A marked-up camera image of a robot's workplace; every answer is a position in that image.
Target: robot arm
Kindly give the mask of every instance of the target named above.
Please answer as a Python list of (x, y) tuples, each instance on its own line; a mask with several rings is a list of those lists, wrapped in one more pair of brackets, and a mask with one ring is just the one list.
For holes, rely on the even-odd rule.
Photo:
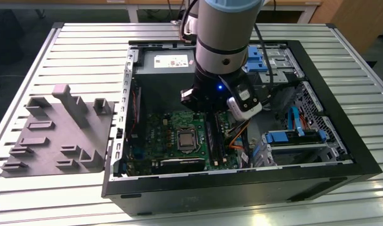
[(195, 111), (223, 111), (237, 120), (261, 110), (253, 84), (242, 70), (247, 45), (263, 0), (201, 0), (197, 41), (197, 75), (182, 103)]

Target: motherboard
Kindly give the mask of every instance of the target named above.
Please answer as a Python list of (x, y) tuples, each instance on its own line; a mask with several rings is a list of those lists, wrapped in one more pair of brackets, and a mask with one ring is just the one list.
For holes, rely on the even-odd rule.
[[(219, 115), (219, 124), (226, 139), (226, 131), (231, 127), (226, 113)], [(146, 145), (145, 148), (134, 149), (139, 175), (155, 174), (154, 166), (163, 161), (201, 161), (205, 171), (238, 168), (234, 149), (227, 149), (223, 164), (211, 164), (205, 126), (203, 113), (185, 111), (149, 114)]]

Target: wooden cabinet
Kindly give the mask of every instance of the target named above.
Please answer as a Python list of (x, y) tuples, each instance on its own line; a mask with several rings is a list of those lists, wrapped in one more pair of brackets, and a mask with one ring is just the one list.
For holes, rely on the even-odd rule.
[(383, 0), (325, 0), (311, 23), (334, 23), (359, 53), (383, 32)]

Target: sticker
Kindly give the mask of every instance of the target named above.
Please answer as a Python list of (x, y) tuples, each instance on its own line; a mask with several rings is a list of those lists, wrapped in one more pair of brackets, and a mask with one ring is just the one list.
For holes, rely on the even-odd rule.
[(239, 93), (239, 97), (242, 100), (247, 100), (250, 98), (250, 93), (247, 89)]
[(154, 57), (155, 68), (189, 67), (187, 55), (158, 55)]
[(243, 158), (245, 162), (249, 162), (249, 156), (247, 156), (247, 154), (245, 154), (245, 152), (242, 153), (242, 158)]

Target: metal table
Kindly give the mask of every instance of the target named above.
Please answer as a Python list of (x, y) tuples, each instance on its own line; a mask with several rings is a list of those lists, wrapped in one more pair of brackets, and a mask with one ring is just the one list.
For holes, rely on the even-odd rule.
[[(261, 24), (269, 40), (301, 40), (337, 99), (383, 169), (383, 82), (343, 38), (323, 24)], [(0, 166), (29, 112), (30, 96), (71, 84), (85, 101), (121, 101), (129, 40), (175, 40), (170, 24), (65, 24), (51, 30), (0, 123)], [(131, 218), (102, 199), (105, 173), (30, 178), (0, 176), (0, 223), (30, 226), (122, 222), (133, 225), (383, 225), (383, 174), (310, 202)]]

